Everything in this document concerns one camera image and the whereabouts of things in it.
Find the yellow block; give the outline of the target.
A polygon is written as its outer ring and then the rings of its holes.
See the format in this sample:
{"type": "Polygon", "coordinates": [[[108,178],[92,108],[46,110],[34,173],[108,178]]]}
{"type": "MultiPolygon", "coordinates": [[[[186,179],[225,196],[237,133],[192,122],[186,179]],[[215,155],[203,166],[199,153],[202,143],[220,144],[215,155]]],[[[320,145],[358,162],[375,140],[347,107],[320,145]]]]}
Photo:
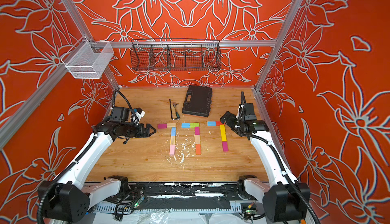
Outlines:
{"type": "Polygon", "coordinates": [[[220,132],[222,135],[226,134],[226,130],[225,130],[225,125],[224,124],[221,124],[220,126],[220,132]]]}
{"type": "Polygon", "coordinates": [[[227,137],[225,133],[221,133],[221,140],[222,142],[227,142],[227,137]]]}

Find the black plastic tool case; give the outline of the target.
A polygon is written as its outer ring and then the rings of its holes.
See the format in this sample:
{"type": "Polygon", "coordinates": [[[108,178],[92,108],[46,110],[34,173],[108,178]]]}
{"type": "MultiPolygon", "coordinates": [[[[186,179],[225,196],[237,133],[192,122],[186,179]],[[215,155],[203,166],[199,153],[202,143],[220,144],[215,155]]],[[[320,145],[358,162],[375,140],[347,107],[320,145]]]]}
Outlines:
{"type": "Polygon", "coordinates": [[[212,88],[189,85],[183,103],[182,113],[208,117],[212,103],[212,88]]]}

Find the green block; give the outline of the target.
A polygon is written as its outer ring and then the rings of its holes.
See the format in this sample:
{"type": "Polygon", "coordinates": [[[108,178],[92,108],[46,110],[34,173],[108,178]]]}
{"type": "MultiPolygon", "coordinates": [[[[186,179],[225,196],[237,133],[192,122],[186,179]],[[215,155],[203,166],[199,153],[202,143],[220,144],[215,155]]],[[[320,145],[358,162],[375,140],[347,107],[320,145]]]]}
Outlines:
{"type": "Polygon", "coordinates": [[[196,128],[196,127],[199,127],[200,124],[198,122],[195,122],[195,123],[190,123],[190,127],[191,128],[196,128]]]}

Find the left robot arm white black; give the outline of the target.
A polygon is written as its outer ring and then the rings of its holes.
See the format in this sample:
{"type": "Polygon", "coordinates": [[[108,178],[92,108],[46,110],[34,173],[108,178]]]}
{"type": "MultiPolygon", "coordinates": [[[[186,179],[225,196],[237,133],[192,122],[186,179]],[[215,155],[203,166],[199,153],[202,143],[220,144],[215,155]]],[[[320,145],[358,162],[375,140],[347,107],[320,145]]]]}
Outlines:
{"type": "Polygon", "coordinates": [[[149,138],[156,133],[151,124],[142,124],[145,111],[113,106],[110,114],[92,126],[92,133],[80,152],[53,180],[44,181],[38,188],[37,222],[46,219],[67,223],[81,221],[96,204],[108,201],[117,205],[132,205],[126,199],[138,191],[131,190],[128,178],[111,176],[106,180],[85,186],[86,179],[103,153],[116,139],[128,142],[131,138],[149,138]]]}

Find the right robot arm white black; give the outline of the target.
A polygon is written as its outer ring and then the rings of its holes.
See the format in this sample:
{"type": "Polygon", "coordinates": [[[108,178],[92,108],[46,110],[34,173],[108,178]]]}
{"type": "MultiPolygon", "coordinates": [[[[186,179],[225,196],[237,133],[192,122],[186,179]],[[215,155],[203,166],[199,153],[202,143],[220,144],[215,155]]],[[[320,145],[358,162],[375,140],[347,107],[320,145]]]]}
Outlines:
{"type": "Polygon", "coordinates": [[[302,223],[309,214],[313,223],[319,224],[321,221],[309,203],[310,188],[299,182],[287,167],[276,149],[269,127],[265,121],[257,119],[254,105],[247,103],[244,92],[241,93],[237,115],[227,111],[220,118],[220,122],[251,142],[268,177],[267,184],[253,175],[239,178],[239,196],[245,199],[253,198],[263,207],[261,214],[245,210],[242,218],[250,221],[265,219],[269,224],[287,224],[290,221],[302,223]]]}

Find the pink block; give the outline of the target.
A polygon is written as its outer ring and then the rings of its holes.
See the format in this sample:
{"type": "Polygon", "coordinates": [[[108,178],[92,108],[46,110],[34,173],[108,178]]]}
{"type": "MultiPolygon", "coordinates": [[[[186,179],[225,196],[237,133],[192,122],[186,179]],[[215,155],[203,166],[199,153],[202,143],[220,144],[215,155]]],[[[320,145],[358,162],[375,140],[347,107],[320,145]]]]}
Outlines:
{"type": "Polygon", "coordinates": [[[175,145],[170,145],[169,155],[174,156],[175,155],[175,145]]]}

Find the light blue block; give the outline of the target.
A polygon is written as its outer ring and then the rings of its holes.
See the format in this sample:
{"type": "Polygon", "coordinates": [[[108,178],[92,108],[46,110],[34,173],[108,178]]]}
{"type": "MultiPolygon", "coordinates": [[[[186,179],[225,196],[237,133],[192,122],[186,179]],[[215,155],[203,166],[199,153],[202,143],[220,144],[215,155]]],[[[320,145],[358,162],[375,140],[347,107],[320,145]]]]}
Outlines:
{"type": "Polygon", "coordinates": [[[215,127],[216,126],[216,121],[208,121],[207,126],[209,127],[215,127]]]}
{"type": "Polygon", "coordinates": [[[182,128],[190,128],[190,127],[191,127],[191,124],[190,124],[190,123],[182,123],[182,124],[181,124],[181,127],[182,127],[182,128]]]}

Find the natural wood block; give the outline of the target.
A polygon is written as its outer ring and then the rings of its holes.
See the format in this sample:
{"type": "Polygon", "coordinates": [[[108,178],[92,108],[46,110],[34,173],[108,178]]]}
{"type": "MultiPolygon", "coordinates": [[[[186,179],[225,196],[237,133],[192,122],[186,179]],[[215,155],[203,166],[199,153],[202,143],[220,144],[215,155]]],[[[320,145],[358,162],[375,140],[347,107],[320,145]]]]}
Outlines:
{"type": "Polygon", "coordinates": [[[200,144],[200,135],[195,135],[195,143],[200,144]]]}
{"type": "Polygon", "coordinates": [[[176,124],[175,123],[168,123],[167,128],[175,128],[176,124]]]}
{"type": "Polygon", "coordinates": [[[170,138],[170,145],[175,145],[175,142],[176,142],[176,137],[175,136],[171,136],[171,138],[170,138]]]}

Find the orange block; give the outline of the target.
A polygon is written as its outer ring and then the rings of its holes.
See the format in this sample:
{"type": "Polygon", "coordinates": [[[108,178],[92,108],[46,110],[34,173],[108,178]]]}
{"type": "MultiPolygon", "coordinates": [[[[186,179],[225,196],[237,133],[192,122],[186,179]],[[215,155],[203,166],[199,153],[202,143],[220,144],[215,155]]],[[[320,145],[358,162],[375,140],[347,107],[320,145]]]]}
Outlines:
{"type": "Polygon", "coordinates": [[[201,155],[201,145],[196,144],[196,155],[201,155]]]}

